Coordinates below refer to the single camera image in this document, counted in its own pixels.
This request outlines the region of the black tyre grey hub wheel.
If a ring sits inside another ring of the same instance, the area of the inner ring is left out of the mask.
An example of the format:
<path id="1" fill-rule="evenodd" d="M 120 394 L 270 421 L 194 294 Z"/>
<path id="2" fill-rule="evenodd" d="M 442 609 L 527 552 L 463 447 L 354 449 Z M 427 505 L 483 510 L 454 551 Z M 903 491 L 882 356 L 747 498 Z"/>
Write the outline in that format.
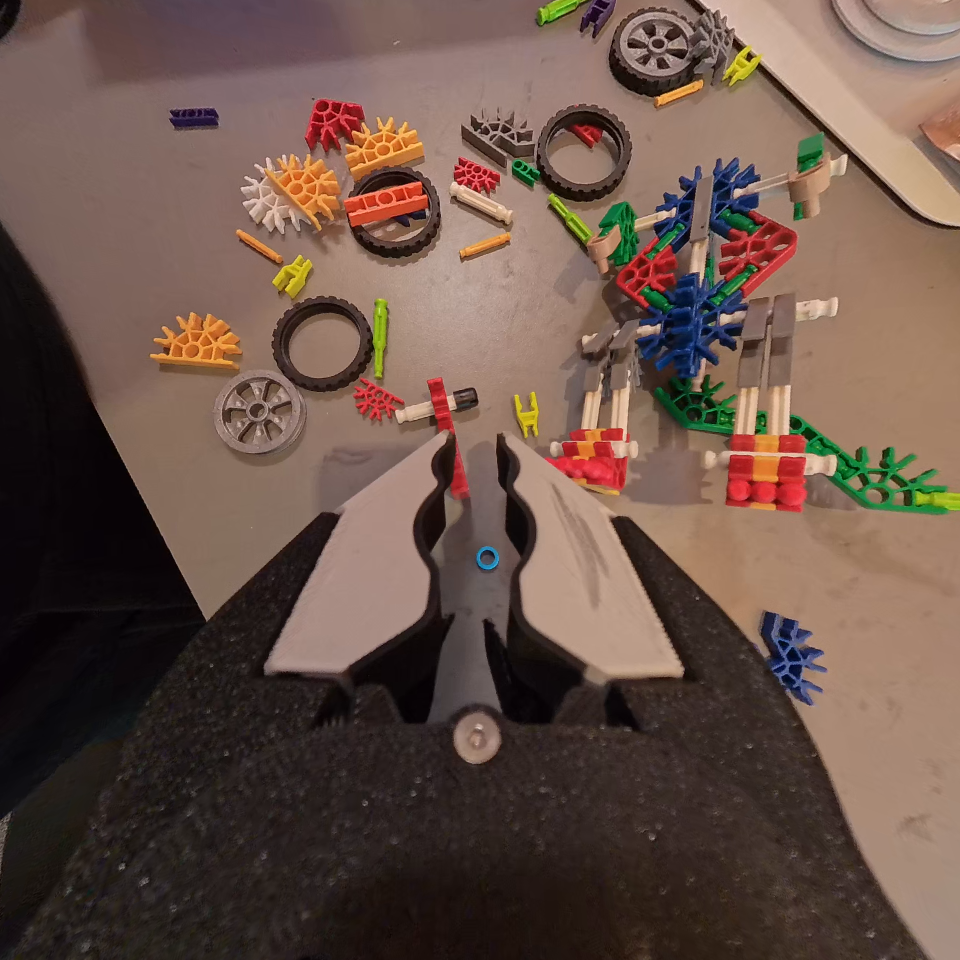
<path id="1" fill-rule="evenodd" d="M 621 21 L 610 42 L 608 62 L 618 82 L 656 96 L 688 84 L 695 60 L 689 18 L 666 7 L 648 6 Z"/>

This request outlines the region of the black rubber tyre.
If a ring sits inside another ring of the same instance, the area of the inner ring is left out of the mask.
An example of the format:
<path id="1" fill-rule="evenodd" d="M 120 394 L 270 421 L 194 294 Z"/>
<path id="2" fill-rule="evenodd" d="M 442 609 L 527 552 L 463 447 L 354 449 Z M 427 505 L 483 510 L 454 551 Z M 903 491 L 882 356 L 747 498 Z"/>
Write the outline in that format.
<path id="1" fill-rule="evenodd" d="M 349 321 L 358 333 L 358 348 L 341 371 L 329 377 L 311 377 L 295 367 L 290 347 L 298 329 L 321 314 L 335 314 Z M 291 306 L 277 322 L 271 348 L 276 366 L 285 378 L 304 390 L 318 393 L 337 391 L 352 384 L 365 372 L 375 354 L 374 333 L 365 315 L 351 302 L 336 296 L 310 297 Z"/>
<path id="2" fill-rule="evenodd" d="M 369 253 L 380 258 L 407 258 L 420 253 L 436 238 L 441 224 L 441 206 L 439 197 L 432 182 L 407 166 L 385 168 L 364 176 L 351 190 L 349 197 L 383 189 L 388 186 L 401 185 L 407 182 L 421 182 L 424 193 L 429 198 L 428 218 L 421 225 L 418 233 L 401 239 L 380 238 L 373 233 L 373 227 L 379 222 L 362 226 L 350 226 L 351 233 L 357 243 Z"/>
<path id="3" fill-rule="evenodd" d="M 574 125 L 596 127 L 616 147 L 616 164 L 604 178 L 590 183 L 570 180 L 557 172 L 548 151 L 551 142 L 562 131 Z M 632 159 L 630 133 L 616 114 L 596 104 L 575 104 L 554 114 L 542 128 L 535 148 L 536 167 L 541 181 L 558 197 L 576 203 L 599 201 L 611 195 L 623 181 Z"/>

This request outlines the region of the grey half-circle connector stack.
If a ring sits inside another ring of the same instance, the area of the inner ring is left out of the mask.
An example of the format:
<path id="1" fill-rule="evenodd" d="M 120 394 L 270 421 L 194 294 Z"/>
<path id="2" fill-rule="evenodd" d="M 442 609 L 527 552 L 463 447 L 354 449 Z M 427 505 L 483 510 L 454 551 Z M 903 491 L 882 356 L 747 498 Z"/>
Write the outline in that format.
<path id="1" fill-rule="evenodd" d="M 481 110 L 479 116 L 472 114 L 461 126 L 461 134 L 467 144 L 500 166 L 535 155 L 534 131 L 526 121 L 518 122 L 512 111 L 502 114 L 498 109 L 487 114 Z"/>

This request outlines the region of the orange snowflake connector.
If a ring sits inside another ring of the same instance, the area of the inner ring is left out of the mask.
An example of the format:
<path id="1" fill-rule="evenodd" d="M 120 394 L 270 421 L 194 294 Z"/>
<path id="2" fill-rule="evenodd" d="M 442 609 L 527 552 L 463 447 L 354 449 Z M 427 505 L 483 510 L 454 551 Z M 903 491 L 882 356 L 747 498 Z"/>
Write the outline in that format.
<path id="1" fill-rule="evenodd" d="M 295 154 L 283 154 L 275 164 L 267 157 L 263 172 L 292 210 L 302 214 L 317 232 L 322 230 L 319 215 L 332 221 L 335 211 L 340 210 L 339 181 L 320 158 L 308 154 L 301 161 Z"/>

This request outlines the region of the person's dark clothing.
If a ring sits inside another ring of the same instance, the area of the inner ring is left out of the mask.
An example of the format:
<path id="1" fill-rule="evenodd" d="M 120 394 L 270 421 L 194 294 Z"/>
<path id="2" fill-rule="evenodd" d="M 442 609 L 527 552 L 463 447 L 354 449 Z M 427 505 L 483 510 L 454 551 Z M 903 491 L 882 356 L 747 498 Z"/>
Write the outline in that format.
<path id="1" fill-rule="evenodd" d="M 1 229 L 1 814 L 119 734 L 205 619 Z"/>

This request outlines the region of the grey wheel hub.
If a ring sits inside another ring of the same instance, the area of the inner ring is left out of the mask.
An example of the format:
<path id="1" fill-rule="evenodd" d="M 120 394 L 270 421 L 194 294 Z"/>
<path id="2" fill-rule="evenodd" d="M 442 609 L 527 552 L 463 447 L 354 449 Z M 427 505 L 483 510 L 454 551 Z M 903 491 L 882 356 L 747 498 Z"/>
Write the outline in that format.
<path id="1" fill-rule="evenodd" d="M 291 447 L 306 426 L 306 404 L 294 384 L 275 370 L 241 372 L 220 391 L 213 421 L 222 441 L 243 454 Z"/>

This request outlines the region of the multicoloured construction toy model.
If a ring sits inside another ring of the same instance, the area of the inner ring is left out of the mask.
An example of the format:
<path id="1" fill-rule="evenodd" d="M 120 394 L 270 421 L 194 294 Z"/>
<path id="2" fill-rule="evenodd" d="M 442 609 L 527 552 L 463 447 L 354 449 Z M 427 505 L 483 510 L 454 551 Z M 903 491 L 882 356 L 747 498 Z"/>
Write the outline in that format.
<path id="1" fill-rule="evenodd" d="M 750 297 L 793 256 L 797 233 L 759 212 L 762 196 L 783 192 L 796 222 L 816 216 L 821 196 L 846 171 L 822 132 L 799 141 L 796 168 L 761 177 L 737 158 L 698 167 L 665 193 L 653 215 L 628 203 L 611 208 L 587 250 L 599 268 L 620 269 L 620 293 L 641 317 L 582 339 L 596 361 L 581 425 L 551 444 L 548 462 L 577 485 L 616 496 L 639 454 L 628 429 L 639 361 L 673 374 L 655 395 L 686 428 L 727 438 L 704 467 L 726 471 L 726 505 L 800 513 L 808 480 L 823 476 L 863 507 L 922 515 L 958 511 L 958 492 L 934 470 L 907 475 L 912 455 L 884 449 L 872 462 L 791 412 L 794 340 L 802 322 L 833 318 L 836 298 Z"/>

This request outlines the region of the red toothed strip connector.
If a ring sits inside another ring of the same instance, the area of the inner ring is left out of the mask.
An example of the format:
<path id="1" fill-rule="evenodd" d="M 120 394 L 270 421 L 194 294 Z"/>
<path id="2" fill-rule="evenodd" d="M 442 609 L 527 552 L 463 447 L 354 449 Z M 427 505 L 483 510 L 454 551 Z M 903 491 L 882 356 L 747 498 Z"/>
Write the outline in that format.
<path id="1" fill-rule="evenodd" d="M 453 479 L 450 484 L 451 497 L 464 500 L 470 497 L 470 487 L 464 471 L 459 443 L 456 440 L 452 411 L 458 401 L 449 400 L 442 378 L 433 378 L 427 381 L 430 400 L 433 407 L 433 416 L 439 431 L 447 431 L 454 438 L 454 465 Z"/>

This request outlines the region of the orange half-circle connector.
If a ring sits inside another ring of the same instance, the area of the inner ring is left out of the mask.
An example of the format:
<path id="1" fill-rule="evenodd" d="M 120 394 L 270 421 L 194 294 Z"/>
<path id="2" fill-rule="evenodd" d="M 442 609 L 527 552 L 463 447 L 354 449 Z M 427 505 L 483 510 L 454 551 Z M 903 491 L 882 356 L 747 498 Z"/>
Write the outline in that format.
<path id="1" fill-rule="evenodd" d="M 159 364 L 239 370 L 232 356 L 241 355 L 239 338 L 230 325 L 212 314 L 201 317 L 191 312 L 187 318 L 177 316 L 178 330 L 163 326 L 163 336 L 153 342 L 162 350 L 150 354 Z"/>
<path id="2" fill-rule="evenodd" d="M 344 155 L 355 183 L 380 169 L 418 161 L 426 154 L 418 132 L 407 122 L 397 126 L 393 117 L 385 122 L 377 118 L 376 131 L 362 122 L 351 132 L 351 141 L 345 145 Z"/>

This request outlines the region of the white snowflake connector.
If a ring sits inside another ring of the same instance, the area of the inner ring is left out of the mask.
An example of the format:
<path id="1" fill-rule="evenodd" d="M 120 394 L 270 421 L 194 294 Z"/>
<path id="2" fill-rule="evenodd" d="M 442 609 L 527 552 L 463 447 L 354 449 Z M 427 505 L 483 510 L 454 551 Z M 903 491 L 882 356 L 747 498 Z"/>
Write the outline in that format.
<path id="1" fill-rule="evenodd" d="M 302 223 L 320 229 L 315 215 L 307 212 L 305 206 L 282 186 L 280 171 L 270 157 L 265 159 L 264 165 L 257 164 L 256 169 L 261 178 L 256 180 L 247 176 L 246 185 L 241 187 L 245 197 L 244 209 L 253 222 L 264 225 L 269 233 L 277 231 L 280 235 L 285 232 L 286 221 L 290 221 L 297 232 Z"/>

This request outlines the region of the small red snowflake connector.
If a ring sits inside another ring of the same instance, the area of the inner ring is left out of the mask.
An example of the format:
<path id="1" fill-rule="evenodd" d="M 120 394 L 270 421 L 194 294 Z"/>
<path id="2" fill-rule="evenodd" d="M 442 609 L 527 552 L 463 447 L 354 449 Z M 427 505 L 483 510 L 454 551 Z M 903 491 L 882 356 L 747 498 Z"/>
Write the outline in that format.
<path id="1" fill-rule="evenodd" d="M 371 421 L 381 422 L 384 417 L 391 420 L 404 406 L 401 397 L 365 377 L 358 378 L 355 386 L 354 406 L 362 417 Z"/>

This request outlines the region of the grey snowflake connector stack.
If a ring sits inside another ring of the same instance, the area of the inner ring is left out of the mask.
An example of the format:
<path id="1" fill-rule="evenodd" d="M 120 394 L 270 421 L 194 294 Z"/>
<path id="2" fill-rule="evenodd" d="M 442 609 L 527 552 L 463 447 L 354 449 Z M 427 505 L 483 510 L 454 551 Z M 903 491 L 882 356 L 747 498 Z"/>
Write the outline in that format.
<path id="1" fill-rule="evenodd" d="M 690 55 L 695 75 L 710 75 L 711 84 L 721 84 L 734 46 L 735 32 L 720 10 L 706 9 L 690 36 Z"/>

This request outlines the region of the blue snowflake connector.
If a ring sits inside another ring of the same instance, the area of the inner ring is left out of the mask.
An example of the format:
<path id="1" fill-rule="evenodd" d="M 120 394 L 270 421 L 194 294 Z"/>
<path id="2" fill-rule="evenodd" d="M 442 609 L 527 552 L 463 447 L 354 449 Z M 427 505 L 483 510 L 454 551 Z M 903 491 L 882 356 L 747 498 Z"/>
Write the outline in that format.
<path id="1" fill-rule="evenodd" d="M 763 611 L 759 630 L 769 652 L 767 666 L 774 677 L 798 702 L 813 706 L 811 692 L 823 689 L 806 672 L 826 673 L 827 668 L 818 662 L 824 652 L 809 643 L 812 632 L 798 620 L 772 610 Z"/>

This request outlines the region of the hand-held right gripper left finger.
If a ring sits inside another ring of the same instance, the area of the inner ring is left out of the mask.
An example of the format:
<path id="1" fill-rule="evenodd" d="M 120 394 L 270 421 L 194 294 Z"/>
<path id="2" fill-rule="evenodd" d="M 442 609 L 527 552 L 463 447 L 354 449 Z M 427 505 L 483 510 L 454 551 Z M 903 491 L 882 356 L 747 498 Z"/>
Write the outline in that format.
<path id="1" fill-rule="evenodd" d="M 431 555 L 446 527 L 457 451 L 438 433 L 322 520 L 333 522 L 264 673 L 375 684 L 429 706 L 451 617 Z"/>

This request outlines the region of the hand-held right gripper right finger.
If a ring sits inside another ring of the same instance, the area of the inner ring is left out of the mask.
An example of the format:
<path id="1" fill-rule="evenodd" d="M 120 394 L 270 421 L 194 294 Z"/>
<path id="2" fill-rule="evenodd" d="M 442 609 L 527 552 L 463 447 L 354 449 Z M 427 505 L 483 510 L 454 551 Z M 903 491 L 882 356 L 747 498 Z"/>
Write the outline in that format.
<path id="1" fill-rule="evenodd" d="M 496 440 L 510 577 L 507 663 L 547 716 L 568 692 L 685 667 L 619 534 L 621 517 L 516 437 Z"/>

